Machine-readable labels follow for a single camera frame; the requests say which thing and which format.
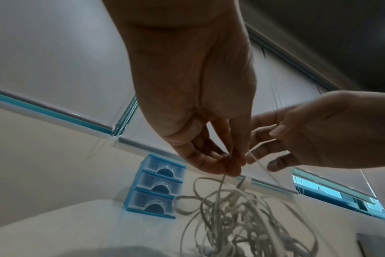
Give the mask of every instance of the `tangled cord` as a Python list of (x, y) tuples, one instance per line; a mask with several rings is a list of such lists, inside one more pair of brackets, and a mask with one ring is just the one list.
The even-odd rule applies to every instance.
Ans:
[[(268, 196), (257, 197), (255, 194), (245, 192), (251, 184), (249, 177), (244, 177), (234, 188), (224, 184), (222, 180), (200, 177), (193, 183), (194, 196), (176, 196), (173, 201), (174, 210), (181, 215), (189, 216), (197, 212), (186, 225), (180, 242), (180, 257), (183, 256), (183, 239), (191, 222), (201, 216), (195, 228), (194, 238), (196, 247), (201, 257), (246, 257), (239, 244), (248, 244), (254, 257), (285, 257), (287, 251), (293, 252), (294, 257), (315, 257), (318, 252), (318, 240), (314, 231), (304, 219), (290, 207), (281, 202), (285, 207), (312, 233), (314, 243), (308, 249), (303, 243), (292, 238), (282, 224), (274, 217), (272, 210), (265, 201)], [(196, 190), (199, 180), (212, 180), (220, 183), (218, 190), (206, 197), (201, 197)], [(220, 193), (229, 193), (221, 198)], [(215, 196), (212, 202), (208, 198)], [(194, 211), (181, 210), (177, 202), (182, 199), (196, 199), (200, 207)], [(204, 224), (205, 237), (197, 241), (197, 232)]]

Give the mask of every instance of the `dark ceiling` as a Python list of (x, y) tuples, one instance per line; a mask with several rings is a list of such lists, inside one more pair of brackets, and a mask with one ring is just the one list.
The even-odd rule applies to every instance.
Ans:
[(385, 91), (385, 0), (252, 0), (372, 91)]

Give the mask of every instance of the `skin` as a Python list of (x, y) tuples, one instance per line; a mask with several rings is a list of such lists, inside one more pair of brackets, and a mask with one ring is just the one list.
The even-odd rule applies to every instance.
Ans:
[[(290, 151), (270, 171), (385, 166), (385, 94), (332, 92), (250, 119), (256, 77), (237, 1), (103, 1), (146, 120), (196, 168), (238, 176), (254, 162), (249, 148), (259, 159)], [(208, 122), (229, 153), (210, 139)]]
[[(148, 123), (196, 168), (238, 176), (249, 150), (256, 77), (237, 2), (104, 3), (124, 39)], [(229, 153), (209, 138), (208, 122)]]

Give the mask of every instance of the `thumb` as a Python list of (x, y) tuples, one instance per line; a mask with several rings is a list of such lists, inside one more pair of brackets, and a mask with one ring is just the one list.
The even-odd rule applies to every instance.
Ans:
[(246, 114), (236, 119), (229, 120), (232, 142), (234, 147), (243, 155), (249, 151), (249, 140), (251, 133), (250, 122), (250, 112), (247, 112)]
[(343, 111), (353, 102), (355, 97), (356, 94), (350, 91), (334, 91), (301, 104), (287, 112), (283, 120), (270, 132), (270, 135), (275, 139), (281, 139), (311, 121), (321, 120)]

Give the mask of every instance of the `blue plastic drawer organizer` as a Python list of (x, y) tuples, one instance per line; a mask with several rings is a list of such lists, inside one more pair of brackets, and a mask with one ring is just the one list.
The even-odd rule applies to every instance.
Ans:
[(175, 218), (174, 197), (181, 194), (186, 167), (155, 155), (140, 164), (126, 197), (127, 211)]

